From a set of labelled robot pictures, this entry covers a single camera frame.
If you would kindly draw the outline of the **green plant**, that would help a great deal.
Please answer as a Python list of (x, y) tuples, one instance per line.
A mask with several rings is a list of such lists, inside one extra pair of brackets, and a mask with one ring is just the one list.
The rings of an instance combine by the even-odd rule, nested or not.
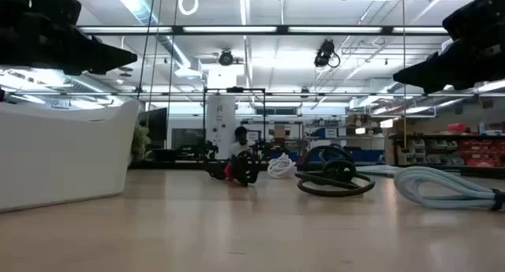
[(148, 136), (149, 129), (145, 126), (137, 124), (133, 133), (133, 141), (131, 145), (131, 161), (139, 162), (144, 159), (147, 151), (147, 146), (151, 143), (151, 139)]

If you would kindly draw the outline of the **white plastic bin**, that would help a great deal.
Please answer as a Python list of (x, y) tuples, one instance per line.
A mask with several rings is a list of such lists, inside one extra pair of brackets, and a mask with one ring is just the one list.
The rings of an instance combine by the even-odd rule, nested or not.
[(0, 212), (121, 194), (137, 114), (0, 104)]

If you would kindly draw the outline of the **black monitor screen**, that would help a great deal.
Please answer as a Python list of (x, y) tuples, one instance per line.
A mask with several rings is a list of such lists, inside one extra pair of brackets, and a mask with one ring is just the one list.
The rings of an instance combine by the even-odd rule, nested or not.
[(167, 135), (167, 108), (149, 110), (138, 114), (138, 122), (148, 129), (151, 147), (163, 149)]

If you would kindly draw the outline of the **grey flat mat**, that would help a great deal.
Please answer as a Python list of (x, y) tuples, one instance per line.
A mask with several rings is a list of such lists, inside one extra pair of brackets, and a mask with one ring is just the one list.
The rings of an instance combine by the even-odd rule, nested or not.
[(364, 175), (393, 177), (396, 173), (403, 171), (402, 167), (389, 165), (357, 166), (358, 173)]

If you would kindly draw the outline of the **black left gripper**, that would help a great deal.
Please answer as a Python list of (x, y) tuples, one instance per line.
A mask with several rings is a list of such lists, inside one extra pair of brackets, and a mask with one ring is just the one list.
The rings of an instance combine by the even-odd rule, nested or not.
[(0, 0), (0, 65), (83, 71), (104, 75), (137, 61), (137, 55), (85, 39), (77, 29), (82, 5), (77, 0)]

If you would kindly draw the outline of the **shelf with red bins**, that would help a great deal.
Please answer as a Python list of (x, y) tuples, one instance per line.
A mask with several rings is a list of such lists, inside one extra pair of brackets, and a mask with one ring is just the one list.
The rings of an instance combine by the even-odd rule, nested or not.
[(396, 166), (505, 167), (505, 129), (474, 132), (463, 123), (449, 124), (442, 132), (393, 134)]

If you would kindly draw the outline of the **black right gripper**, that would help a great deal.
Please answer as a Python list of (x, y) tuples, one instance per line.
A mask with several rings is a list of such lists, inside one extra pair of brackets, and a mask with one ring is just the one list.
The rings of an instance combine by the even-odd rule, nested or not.
[(461, 91), (477, 82), (505, 79), (505, 0), (473, 0), (442, 25), (453, 41), (441, 53), (396, 72), (395, 82), (430, 94), (446, 85)]

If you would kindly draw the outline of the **row of blue bins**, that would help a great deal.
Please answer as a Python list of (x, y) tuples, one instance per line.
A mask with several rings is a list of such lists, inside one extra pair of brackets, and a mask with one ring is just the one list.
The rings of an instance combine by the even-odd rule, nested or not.
[(351, 156), (355, 162), (382, 162), (384, 150), (364, 150), (357, 149), (351, 151)]

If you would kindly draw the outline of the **person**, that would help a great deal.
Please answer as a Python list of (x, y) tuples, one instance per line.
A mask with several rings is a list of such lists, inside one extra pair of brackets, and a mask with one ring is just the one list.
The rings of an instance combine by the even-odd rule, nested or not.
[(239, 126), (234, 131), (235, 141), (230, 145), (229, 156), (236, 157), (243, 151), (252, 152), (254, 142), (247, 139), (248, 130), (244, 126)]

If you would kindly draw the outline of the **white cylindrical column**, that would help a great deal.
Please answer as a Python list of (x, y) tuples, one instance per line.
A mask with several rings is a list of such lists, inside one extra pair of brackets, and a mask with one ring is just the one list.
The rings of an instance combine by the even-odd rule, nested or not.
[(206, 140), (218, 147), (216, 159), (230, 157), (231, 144), (234, 143), (235, 97), (228, 95), (213, 95), (206, 105)]

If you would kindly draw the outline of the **overhead light bar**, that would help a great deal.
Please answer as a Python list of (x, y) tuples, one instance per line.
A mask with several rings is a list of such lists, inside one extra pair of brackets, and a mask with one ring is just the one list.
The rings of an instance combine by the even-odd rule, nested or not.
[(302, 26), (302, 25), (225, 25), (225, 26), (80, 26), (89, 35), (411, 35), (444, 36), (447, 31), (436, 26)]

